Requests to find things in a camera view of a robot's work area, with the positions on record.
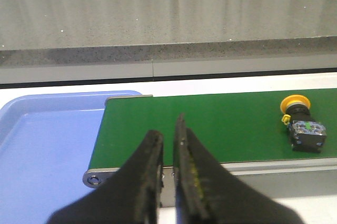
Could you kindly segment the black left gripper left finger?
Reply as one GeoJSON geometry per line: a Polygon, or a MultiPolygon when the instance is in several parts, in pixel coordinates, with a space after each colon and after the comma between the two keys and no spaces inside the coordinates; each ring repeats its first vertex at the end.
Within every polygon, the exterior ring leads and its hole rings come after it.
{"type": "Polygon", "coordinates": [[[48,223],[157,223],[163,136],[149,130],[132,156],[100,187],[54,212],[48,223]]]}

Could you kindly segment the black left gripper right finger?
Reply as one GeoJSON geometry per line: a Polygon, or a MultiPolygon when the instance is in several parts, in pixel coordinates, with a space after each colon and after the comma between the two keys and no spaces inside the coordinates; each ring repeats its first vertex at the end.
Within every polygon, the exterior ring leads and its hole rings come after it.
{"type": "Polygon", "coordinates": [[[222,167],[183,114],[175,125],[173,167],[177,223],[303,223],[294,210],[222,167]]]}

